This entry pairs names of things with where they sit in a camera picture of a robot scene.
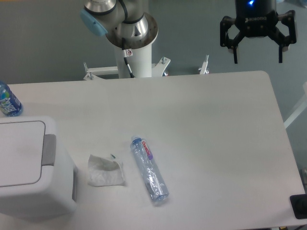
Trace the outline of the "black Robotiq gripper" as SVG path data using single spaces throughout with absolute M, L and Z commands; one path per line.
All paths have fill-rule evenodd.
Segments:
M 282 63 L 283 52 L 297 42 L 295 11 L 278 14 L 274 0 L 236 0 L 235 6 L 236 18 L 224 16 L 220 22 L 220 46 L 232 51 L 234 63 L 238 63 L 237 48 L 243 38 L 266 37 L 267 30 L 272 30 L 270 38 L 279 46 L 278 59 Z M 278 22 L 288 28 L 289 35 L 285 36 L 280 32 L 276 26 Z M 233 25 L 239 32 L 231 39 L 228 30 Z

